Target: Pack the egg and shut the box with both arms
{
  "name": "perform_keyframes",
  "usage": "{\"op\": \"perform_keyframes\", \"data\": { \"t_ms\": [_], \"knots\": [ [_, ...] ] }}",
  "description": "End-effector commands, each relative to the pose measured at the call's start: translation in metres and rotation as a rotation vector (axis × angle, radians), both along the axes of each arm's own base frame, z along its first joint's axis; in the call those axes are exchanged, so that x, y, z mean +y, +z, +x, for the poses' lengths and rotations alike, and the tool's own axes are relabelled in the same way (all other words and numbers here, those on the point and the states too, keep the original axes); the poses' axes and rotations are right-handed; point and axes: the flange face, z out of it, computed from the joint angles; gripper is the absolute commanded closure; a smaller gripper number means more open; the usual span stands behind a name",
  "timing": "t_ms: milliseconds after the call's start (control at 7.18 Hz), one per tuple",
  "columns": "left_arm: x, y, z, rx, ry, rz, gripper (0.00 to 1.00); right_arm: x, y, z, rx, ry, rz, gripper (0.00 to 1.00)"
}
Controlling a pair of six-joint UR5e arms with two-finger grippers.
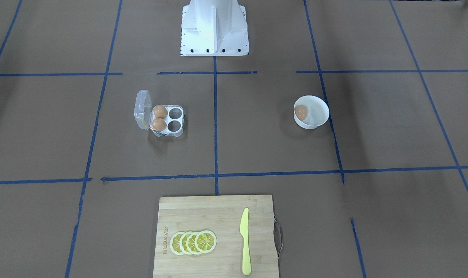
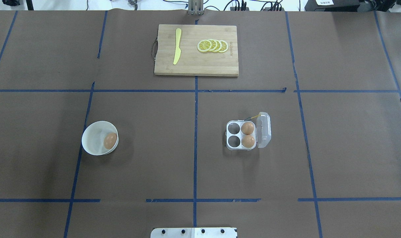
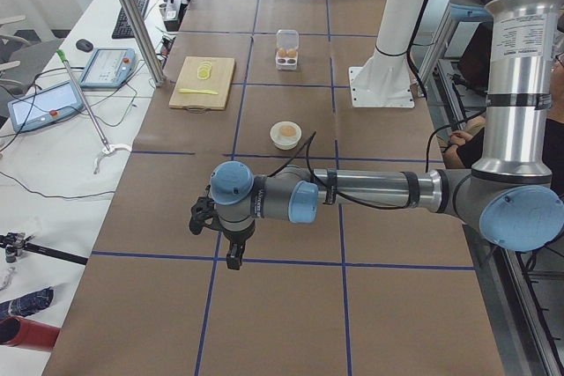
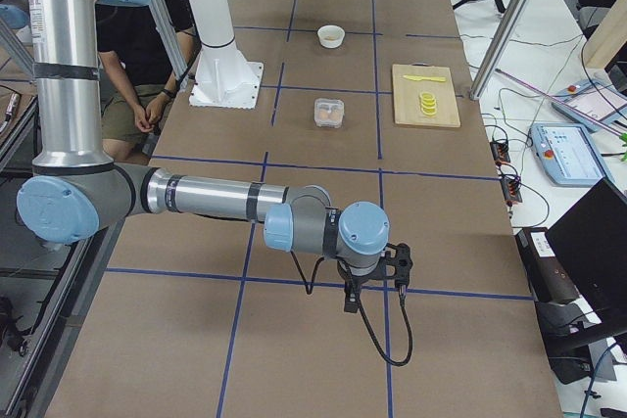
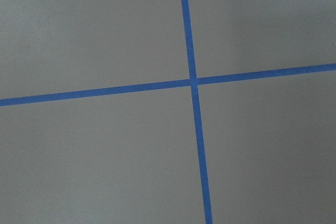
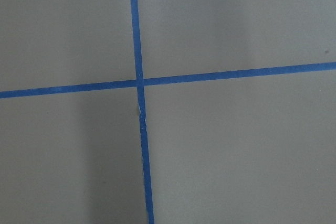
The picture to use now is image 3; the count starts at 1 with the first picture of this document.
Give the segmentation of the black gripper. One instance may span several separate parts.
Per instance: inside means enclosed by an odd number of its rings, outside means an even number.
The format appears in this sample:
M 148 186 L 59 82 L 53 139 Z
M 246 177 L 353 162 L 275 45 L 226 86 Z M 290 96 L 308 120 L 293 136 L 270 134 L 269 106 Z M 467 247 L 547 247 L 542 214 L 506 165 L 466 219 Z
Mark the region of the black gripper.
M 229 269 L 240 269 L 246 242 L 255 232 L 254 226 L 249 226 L 241 231 L 223 231 L 224 237 L 229 241 L 226 254 L 226 265 Z

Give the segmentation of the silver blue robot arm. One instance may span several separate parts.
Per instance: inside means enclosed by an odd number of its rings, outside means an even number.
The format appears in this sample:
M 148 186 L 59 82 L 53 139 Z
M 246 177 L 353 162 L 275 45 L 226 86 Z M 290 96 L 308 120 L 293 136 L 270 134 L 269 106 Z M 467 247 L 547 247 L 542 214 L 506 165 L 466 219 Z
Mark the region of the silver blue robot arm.
M 190 230 L 220 231 L 226 264 L 238 269 L 259 218 L 314 221 L 319 204 L 357 203 L 380 210 L 425 208 L 457 217 L 489 242 L 527 252 L 555 239 L 563 202 L 542 160 L 552 99 L 553 41 L 563 0 L 450 0 L 493 19 L 481 158 L 465 170 L 362 172 L 285 164 L 255 175 L 228 161 L 211 174 L 193 206 Z

